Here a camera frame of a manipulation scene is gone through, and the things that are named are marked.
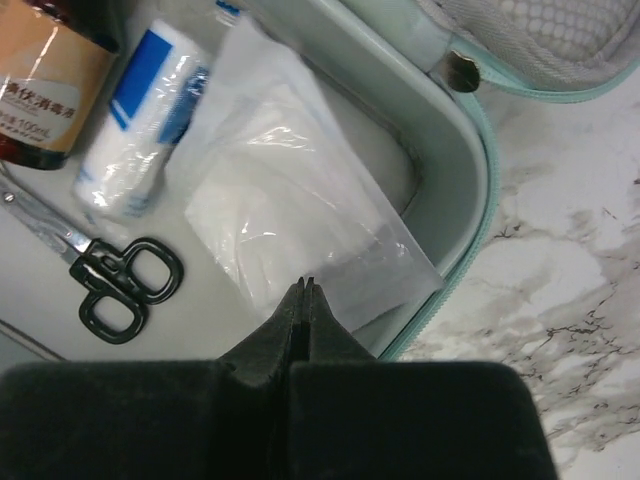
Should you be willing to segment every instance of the scissors finger hole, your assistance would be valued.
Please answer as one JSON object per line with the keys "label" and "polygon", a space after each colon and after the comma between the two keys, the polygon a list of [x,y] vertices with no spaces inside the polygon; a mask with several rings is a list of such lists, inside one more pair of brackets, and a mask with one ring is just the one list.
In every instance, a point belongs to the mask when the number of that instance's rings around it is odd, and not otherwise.
{"label": "scissors finger hole", "polygon": [[118,333],[127,330],[135,320],[131,310],[111,297],[100,299],[93,313],[104,325]]}
{"label": "scissors finger hole", "polygon": [[151,252],[142,250],[133,261],[133,274],[152,292],[160,291],[171,278],[169,267]]}

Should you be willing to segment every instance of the teal zipper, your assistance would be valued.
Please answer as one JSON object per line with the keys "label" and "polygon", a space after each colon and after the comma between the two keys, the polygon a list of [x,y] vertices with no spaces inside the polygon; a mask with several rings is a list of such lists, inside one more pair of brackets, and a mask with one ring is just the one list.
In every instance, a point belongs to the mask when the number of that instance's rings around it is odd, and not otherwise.
{"label": "teal zipper", "polygon": [[519,95],[521,97],[532,98],[546,103],[580,103],[594,100],[595,98],[616,88],[629,78],[629,76],[640,66],[640,60],[638,60],[607,83],[587,90],[573,92],[542,91],[536,90],[531,85],[518,78],[504,63],[498,60],[491,53],[471,42],[468,42],[467,40],[457,38],[454,40],[451,48],[460,55],[468,57],[476,63],[480,70],[480,77],[482,78],[482,81],[508,93]]}
{"label": "teal zipper", "polygon": [[455,94],[454,98],[476,123],[484,143],[489,166],[487,208],[485,209],[484,217],[482,218],[478,232],[473,243],[469,247],[469,250],[467,250],[467,253],[458,266],[455,267],[455,269],[445,279],[445,288],[435,294],[430,301],[425,303],[411,323],[407,325],[400,335],[396,337],[393,343],[383,352],[380,356],[381,360],[397,360],[409,345],[415,341],[418,335],[422,333],[429,322],[436,316],[445,302],[449,299],[453,291],[458,287],[484,245],[484,241],[489,233],[489,228],[491,227],[493,217],[500,201],[500,165],[498,162],[498,147],[495,134],[491,128],[491,122],[473,94]]}

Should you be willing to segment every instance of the marble surface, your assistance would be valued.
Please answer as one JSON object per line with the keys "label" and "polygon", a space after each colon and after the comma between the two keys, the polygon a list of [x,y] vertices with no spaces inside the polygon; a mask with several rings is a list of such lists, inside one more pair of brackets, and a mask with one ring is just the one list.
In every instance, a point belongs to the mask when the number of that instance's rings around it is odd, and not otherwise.
{"label": "marble surface", "polygon": [[481,99],[502,154],[498,214],[404,358],[515,368],[563,478],[639,479],[640,71],[585,104]]}

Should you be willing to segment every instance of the bottle label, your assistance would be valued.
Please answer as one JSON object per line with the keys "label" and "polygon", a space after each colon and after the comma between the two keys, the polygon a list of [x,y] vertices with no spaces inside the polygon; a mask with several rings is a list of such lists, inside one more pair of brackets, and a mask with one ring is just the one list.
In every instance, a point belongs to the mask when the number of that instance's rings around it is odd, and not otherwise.
{"label": "bottle label", "polygon": [[0,0],[0,134],[71,150],[115,55],[22,0]]}

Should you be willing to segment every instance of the clear plastic bag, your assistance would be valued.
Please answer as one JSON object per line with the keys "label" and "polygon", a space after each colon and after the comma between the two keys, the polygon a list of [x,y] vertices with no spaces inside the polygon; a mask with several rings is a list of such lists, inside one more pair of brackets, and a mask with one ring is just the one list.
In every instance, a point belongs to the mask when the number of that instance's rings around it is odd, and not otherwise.
{"label": "clear plastic bag", "polygon": [[441,287],[297,55],[249,19],[229,34],[167,185],[264,319],[315,277],[353,331]]}

